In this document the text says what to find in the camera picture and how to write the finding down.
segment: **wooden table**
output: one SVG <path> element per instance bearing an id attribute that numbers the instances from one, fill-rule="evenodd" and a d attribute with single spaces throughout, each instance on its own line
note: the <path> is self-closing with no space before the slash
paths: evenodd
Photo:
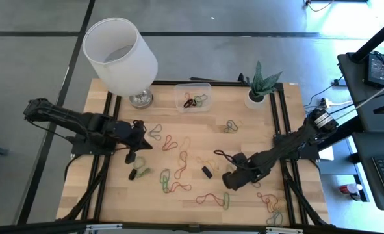
<path id="1" fill-rule="evenodd" d="M 305 118 L 300 90 L 297 84 L 283 84 L 283 86 L 291 129 L 295 131 Z M 213 104 L 209 112 L 181 114 L 175 108 L 173 88 L 174 86 L 170 85 L 151 86 L 154 102 L 144 110 L 134 109 L 127 98 L 123 99 L 118 119 L 128 122 L 143 120 L 149 130 L 161 124 L 162 139 L 157 141 L 146 136 L 146 140 L 154 149 L 138 151 L 137 157 L 145 158 L 146 166 L 152 169 L 152 173 L 134 181 L 128 180 L 133 164 L 124 163 L 127 151 L 121 150 L 112 156 L 100 220 L 156 224 L 266 225 L 266 220 L 271 214 L 266 204 L 257 197 L 257 193 L 285 197 L 279 163 L 275 164 L 270 175 L 260 181 L 260 188 L 247 184 L 233 191 L 226 189 L 222 183 L 222 174 L 226 172 L 229 163 L 222 156 L 215 155 L 213 151 L 224 150 L 230 155 L 241 151 L 249 157 L 255 152 L 270 149 L 275 130 L 269 96 L 266 96 L 261 110 L 251 110 L 244 104 L 248 87 L 213 86 Z M 105 85 L 99 79 L 93 79 L 84 111 L 102 113 L 106 96 Z M 237 123 L 238 132 L 224 133 L 228 120 Z M 284 132 L 282 118 L 280 121 L 281 131 Z M 166 135 L 171 135 L 179 147 L 162 151 Z M 186 137 L 191 139 L 190 147 L 182 148 L 188 153 L 187 168 L 181 174 L 181 179 L 177 180 L 173 174 L 180 168 L 178 165 L 180 146 Z M 197 162 L 198 157 L 216 162 L 219 170 L 214 172 L 212 179 L 208 179 L 201 171 L 203 164 Z M 68 214 L 85 192 L 92 158 L 89 155 L 82 156 L 70 166 L 57 218 Z M 305 197 L 315 211 L 325 221 L 329 221 L 318 170 L 309 161 L 300 160 L 298 165 Z M 160 173 L 165 168 L 171 171 L 169 185 L 178 181 L 181 184 L 191 184 L 192 190 L 177 188 L 173 193 L 163 193 Z M 228 210 L 220 207 L 211 197 L 201 205 L 195 201 L 196 197 L 207 193 L 222 198 L 224 192 L 230 194 Z M 297 199 L 294 194 L 292 197 L 296 220 L 300 222 Z M 93 217 L 95 202 L 94 194 L 89 218 Z M 285 202 L 281 212 L 284 218 L 283 225 L 287 226 L 288 214 Z"/>

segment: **white lampshade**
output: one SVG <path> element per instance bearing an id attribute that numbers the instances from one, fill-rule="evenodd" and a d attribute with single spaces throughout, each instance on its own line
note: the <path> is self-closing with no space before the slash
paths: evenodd
<path id="1" fill-rule="evenodd" d="M 113 94 L 139 94 L 157 75 L 157 59 L 137 28 L 126 19 L 109 18 L 96 23 L 86 33 L 82 47 Z"/>

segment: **silver lamp base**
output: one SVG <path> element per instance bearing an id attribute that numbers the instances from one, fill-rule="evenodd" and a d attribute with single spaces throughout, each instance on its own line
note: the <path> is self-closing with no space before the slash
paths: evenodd
<path id="1" fill-rule="evenodd" d="M 129 101 L 134 108 L 145 109 L 153 103 L 153 94 L 146 89 L 137 95 L 129 96 Z"/>

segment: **gray floor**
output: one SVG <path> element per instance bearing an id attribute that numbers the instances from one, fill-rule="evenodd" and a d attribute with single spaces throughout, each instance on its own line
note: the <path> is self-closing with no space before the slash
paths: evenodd
<path id="1" fill-rule="evenodd" d="M 315 3 L 313 7 L 321 8 L 325 4 Z M 0 0 L 0 31 L 78 31 L 87 6 L 87 0 Z M 265 74 L 283 71 L 282 82 L 299 83 L 303 102 L 307 104 L 313 94 L 340 77 L 336 56 L 355 51 L 384 24 L 384 1 L 335 2 L 327 10 L 312 12 L 303 8 L 302 0 L 102 0 L 97 1 L 89 25 L 109 17 L 127 18 L 140 31 L 149 32 L 322 33 L 325 37 L 322 39 L 145 38 L 159 62 L 157 79 L 180 80 L 194 76 L 234 81 L 239 73 L 252 76 L 260 60 Z M 16 221 L 44 135 L 42 130 L 23 120 L 22 112 L 29 99 L 56 100 L 75 41 L 74 37 L 0 37 L 0 146 L 10 150 L 8 156 L 0 156 L 0 225 Z M 384 44 L 378 50 L 384 53 Z M 64 106 L 82 111 L 90 80 L 96 76 L 81 53 Z M 350 99 L 347 88 L 339 87 L 319 95 L 313 103 L 322 97 L 335 103 Z M 64 129 L 58 132 L 69 134 Z M 30 222 L 55 219 L 69 154 L 70 145 L 55 138 Z M 352 179 L 322 177 L 332 224 L 384 232 L 384 211 L 372 202 L 347 200 L 334 192 L 337 185 Z"/>

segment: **snake plant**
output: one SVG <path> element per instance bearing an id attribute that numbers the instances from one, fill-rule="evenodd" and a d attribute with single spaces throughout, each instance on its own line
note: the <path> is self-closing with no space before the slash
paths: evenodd
<path id="1" fill-rule="evenodd" d="M 246 77 L 247 84 L 251 87 L 251 92 L 253 97 L 259 98 L 261 96 L 265 96 L 269 93 L 274 92 L 274 85 L 278 81 L 282 72 L 279 72 L 275 75 L 271 75 L 267 78 L 262 78 L 261 74 L 261 63 L 257 62 L 257 67 L 255 68 L 255 75 L 252 83 L 250 82 L 250 78 Z"/>

